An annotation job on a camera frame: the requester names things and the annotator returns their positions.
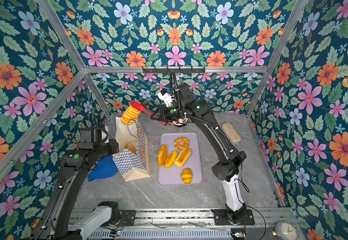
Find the round orange bread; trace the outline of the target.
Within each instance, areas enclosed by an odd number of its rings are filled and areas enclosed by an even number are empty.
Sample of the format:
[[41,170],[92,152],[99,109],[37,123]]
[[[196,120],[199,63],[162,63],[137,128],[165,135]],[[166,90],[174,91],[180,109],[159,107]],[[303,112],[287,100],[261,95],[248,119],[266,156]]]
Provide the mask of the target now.
[[124,148],[129,150],[130,152],[132,152],[135,155],[137,153],[137,148],[132,143],[127,143]]

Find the checkered paper bag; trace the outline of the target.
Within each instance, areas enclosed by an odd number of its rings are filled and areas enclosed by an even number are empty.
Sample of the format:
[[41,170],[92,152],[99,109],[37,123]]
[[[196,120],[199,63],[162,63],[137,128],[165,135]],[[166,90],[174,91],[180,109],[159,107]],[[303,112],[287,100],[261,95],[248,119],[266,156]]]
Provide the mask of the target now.
[[126,182],[149,178],[149,142],[139,120],[128,121],[125,125],[121,118],[112,117],[106,127],[115,134],[119,151],[113,155],[113,161]]

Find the red silicone tongs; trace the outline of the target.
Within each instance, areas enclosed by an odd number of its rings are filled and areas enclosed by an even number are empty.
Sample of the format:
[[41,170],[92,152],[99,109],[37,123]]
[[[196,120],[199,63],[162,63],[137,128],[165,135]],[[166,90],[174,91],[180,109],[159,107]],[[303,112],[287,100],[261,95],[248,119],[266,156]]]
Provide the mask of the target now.
[[135,108],[136,110],[140,111],[140,112],[143,112],[143,113],[146,113],[147,115],[150,116],[150,119],[151,120],[155,120],[155,121],[158,121],[160,124],[164,125],[164,126],[168,126],[168,127],[171,127],[171,124],[169,124],[168,122],[163,122],[161,121],[157,116],[154,116],[153,115],[153,112],[150,111],[148,109],[147,106],[145,106],[144,104],[141,104],[137,101],[131,101],[130,102],[130,105]]

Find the ridged long bread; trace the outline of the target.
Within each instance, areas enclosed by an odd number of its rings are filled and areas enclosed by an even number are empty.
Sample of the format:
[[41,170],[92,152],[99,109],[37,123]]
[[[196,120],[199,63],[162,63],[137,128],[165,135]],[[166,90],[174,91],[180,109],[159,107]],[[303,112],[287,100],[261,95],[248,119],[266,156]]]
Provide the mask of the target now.
[[134,108],[133,106],[130,106],[122,115],[121,122],[126,125],[130,126],[136,122],[139,115],[141,114],[141,111]]

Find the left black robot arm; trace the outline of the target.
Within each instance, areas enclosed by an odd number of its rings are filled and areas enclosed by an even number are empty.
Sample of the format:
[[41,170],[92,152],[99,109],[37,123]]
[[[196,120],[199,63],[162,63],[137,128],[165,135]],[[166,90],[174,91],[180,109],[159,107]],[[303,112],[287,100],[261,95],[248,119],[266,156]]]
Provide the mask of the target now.
[[116,140],[92,144],[91,149],[68,150],[61,159],[57,186],[30,240],[86,240],[99,227],[121,222],[117,202],[101,202],[86,217],[69,225],[79,191],[92,166],[119,151]]

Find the oval orange bread left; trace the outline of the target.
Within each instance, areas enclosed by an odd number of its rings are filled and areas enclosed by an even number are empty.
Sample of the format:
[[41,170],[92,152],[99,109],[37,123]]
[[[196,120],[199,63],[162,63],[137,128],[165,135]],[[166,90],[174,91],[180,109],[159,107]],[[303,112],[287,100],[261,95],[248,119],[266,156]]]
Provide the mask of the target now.
[[167,147],[166,145],[162,145],[157,154],[158,165],[160,167],[165,165],[166,158],[167,158]]

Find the square toast bread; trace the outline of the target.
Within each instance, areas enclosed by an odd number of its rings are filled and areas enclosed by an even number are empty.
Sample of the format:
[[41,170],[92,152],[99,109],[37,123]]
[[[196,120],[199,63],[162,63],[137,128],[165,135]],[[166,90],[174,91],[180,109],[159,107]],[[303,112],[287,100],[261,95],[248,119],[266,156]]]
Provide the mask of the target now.
[[192,155],[192,151],[189,148],[183,149],[179,153],[177,159],[175,160],[174,165],[177,166],[178,168],[182,168],[185,165],[185,163],[188,161],[191,155]]

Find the yellow oval bread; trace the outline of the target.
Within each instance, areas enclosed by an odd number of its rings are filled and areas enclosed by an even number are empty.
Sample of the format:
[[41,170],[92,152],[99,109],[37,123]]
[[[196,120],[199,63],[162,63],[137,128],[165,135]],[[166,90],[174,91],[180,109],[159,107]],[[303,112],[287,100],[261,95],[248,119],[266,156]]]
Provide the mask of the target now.
[[168,169],[170,168],[178,157],[177,151],[172,151],[165,160],[164,166]]

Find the small croissant bread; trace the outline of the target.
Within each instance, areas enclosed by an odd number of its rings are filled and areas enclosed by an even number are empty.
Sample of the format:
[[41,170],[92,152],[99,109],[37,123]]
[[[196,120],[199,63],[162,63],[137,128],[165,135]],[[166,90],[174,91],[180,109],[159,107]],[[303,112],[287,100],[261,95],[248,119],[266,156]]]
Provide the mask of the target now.
[[193,172],[192,172],[192,170],[189,169],[189,168],[184,169],[182,174],[181,174],[181,178],[182,178],[182,181],[186,185],[191,184],[192,181],[193,181]]

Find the cartoon face plush toy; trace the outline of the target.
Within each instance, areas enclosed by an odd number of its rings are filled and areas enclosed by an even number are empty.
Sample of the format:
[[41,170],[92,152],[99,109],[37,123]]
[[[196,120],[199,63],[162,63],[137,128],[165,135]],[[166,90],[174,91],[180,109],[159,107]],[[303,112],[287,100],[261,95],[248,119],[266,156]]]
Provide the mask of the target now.
[[175,125],[176,127],[184,127],[188,124],[189,119],[188,118],[181,118],[178,119],[177,121],[172,122],[173,125]]

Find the lavender tray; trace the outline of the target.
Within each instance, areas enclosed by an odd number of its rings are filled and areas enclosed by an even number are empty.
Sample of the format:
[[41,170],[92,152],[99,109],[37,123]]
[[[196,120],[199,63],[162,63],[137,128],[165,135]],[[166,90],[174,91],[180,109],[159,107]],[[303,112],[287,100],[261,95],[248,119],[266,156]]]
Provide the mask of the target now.
[[199,138],[196,133],[161,135],[158,183],[162,186],[198,185],[203,181]]

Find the analog clock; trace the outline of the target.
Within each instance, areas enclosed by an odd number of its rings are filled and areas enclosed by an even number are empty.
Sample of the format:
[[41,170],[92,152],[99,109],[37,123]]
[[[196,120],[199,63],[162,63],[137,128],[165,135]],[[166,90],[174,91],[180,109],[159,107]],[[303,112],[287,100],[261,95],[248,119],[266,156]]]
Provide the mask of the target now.
[[280,221],[276,224],[271,224],[271,231],[275,240],[297,240],[297,229],[288,222]]

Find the black hook rail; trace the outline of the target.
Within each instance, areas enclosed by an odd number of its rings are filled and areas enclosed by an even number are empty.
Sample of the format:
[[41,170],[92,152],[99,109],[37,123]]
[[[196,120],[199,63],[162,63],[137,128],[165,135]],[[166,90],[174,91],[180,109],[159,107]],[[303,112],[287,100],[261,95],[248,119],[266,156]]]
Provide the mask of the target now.
[[145,74],[203,74],[206,72],[205,67],[142,67]]

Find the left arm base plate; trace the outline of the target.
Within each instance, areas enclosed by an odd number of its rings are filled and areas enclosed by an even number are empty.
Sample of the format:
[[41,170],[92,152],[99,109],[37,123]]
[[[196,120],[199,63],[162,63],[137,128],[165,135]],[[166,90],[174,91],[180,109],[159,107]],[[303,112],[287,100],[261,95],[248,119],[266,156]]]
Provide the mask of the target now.
[[116,214],[114,217],[104,224],[101,227],[115,228],[123,226],[133,226],[136,219],[135,210],[121,210],[119,214]]

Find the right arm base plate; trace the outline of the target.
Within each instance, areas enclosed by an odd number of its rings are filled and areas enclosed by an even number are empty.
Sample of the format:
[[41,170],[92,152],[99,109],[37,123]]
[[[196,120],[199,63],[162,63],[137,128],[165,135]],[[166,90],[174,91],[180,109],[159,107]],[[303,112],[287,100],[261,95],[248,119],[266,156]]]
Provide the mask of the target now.
[[226,209],[212,209],[212,213],[217,226],[255,225],[251,210],[232,212]]

